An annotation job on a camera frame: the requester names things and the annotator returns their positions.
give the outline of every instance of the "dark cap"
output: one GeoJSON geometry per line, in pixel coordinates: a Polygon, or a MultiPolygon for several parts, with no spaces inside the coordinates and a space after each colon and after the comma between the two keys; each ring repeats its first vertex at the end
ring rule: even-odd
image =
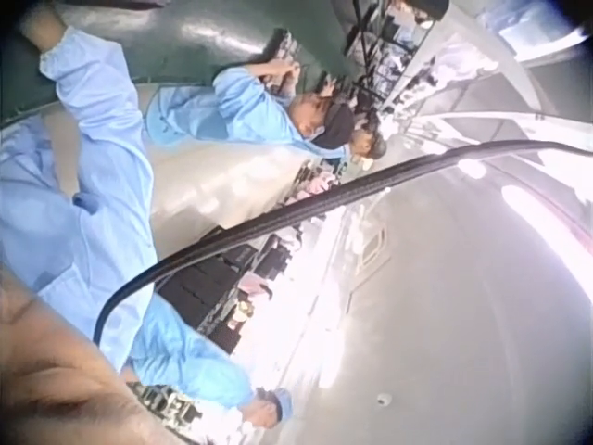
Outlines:
{"type": "Polygon", "coordinates": [[[369,159],[380,159],[387,152],[387,142],[381,136],[379,132],[375,132],[374,140],[369,152],[365,155],[365,158],[369,159]]]}
{"type": "Polygon", "coordinates": [[[333,103],[325,114],[325,131],[311,142],[328,150],[339,148],[350,141],[354,132],[354,112],[347,104],[333,103]]]}

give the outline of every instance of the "green surface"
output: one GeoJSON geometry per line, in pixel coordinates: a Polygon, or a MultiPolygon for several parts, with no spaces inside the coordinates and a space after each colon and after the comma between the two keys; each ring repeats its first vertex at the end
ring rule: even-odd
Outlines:
{"type": "MultiPolygon", "coordinates": [[[[223,67],[265,57],[280,28],[305,48],[305,86],[322,69],[349,70],[331,0],[173,0],[148,11],[63,5],[59,11],[68,24],[121,43],[135,83],[208,84],[223,67]]],[[[17,35],[3,48],[3,125],[56,100],[37,63],[35,50],[17,35]]]]}

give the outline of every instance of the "blue cap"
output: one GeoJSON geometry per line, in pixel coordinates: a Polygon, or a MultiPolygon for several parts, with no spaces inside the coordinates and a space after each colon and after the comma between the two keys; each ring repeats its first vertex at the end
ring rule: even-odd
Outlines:
{"type": "Polygon", "coordinates": [[[278,422],[283,422],[293,416],[293,398],[287,389],[277,388],[273,391],[278,400],[280,412],[278,413],[278,422]]]}
{"type": "Polygon", "coordinates": [[[180,143],[185,134],[175,131],[160,111],[160,90],[150,100],[146,111],[145,127],[148,137],[157,146],[175,146],[180,143]]]}

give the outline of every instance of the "light blue uniform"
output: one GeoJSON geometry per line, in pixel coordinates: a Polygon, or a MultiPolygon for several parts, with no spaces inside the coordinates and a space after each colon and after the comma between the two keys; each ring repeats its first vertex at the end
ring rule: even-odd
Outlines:
{"type": "MultiPolygon", "coordinates": [[[[0,251],[28,288],[92,338],[111,295],[157,260],[149,224],[153,173],[136,90],[119,44],[68,29],[42,55],[41,72],[79,123],[80,192],[59,190],[40,116],[2,131],[0,251]]],[[[101,350],[120,370],[153,287],[111,314],[101,350]]]]}
{"type": "Polygon", "coordinates": [[[200,141],[290,145],[323,158],[342,158],[304,138],[286,112],[286,98],[266,92],[245,68],[222,71],[212,86],[163,86],[146,113],[148,136],[158,146],[186,137],[200,141]]]}
{"type": "Polygon", "coordinates": [[[192,399],[233,408],[255,398],[247,372],[157,294],[148,305],[128,363],[143,385],[170,385],[192,399]]]}

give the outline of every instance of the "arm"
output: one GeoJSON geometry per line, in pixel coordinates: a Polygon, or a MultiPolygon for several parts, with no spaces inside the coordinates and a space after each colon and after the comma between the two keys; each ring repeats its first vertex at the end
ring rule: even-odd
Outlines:
{"type": "Polygon", "coordinates": [[[107,207],[151,239],[153,173],[142,141],[143,118],[119,44],[67,29],[49,6],[23,21],[42,52],[40,70],[79,124],[81,207],[107,207]]]}
{"type": "Polygon", "coordinates": [[[294,99],[297,95],[297,83],[299,77],[300,66],[298,64],[295,64],[293,70],[289,71],[284,76],[284,81],[282,82],[282,87],[280,88],[278,95],[286,99],[294,99]]]}
{"type": "Polygon", "coordinates": [[[131,359],[130,363],[143,385],[171,385],[192,399],[232,408],[253,397],[246,372],[228,358],[177,354],[131,359]]]}
{"type": "Polygon", "coordinates": [[[227,130],[246,140],[277,141],[290,134],[291,122],[277,100],[266,92],[255,77],[259,68],[230,68],[214,79],[214,94],[218,111],[225,119],[227,130]]]}

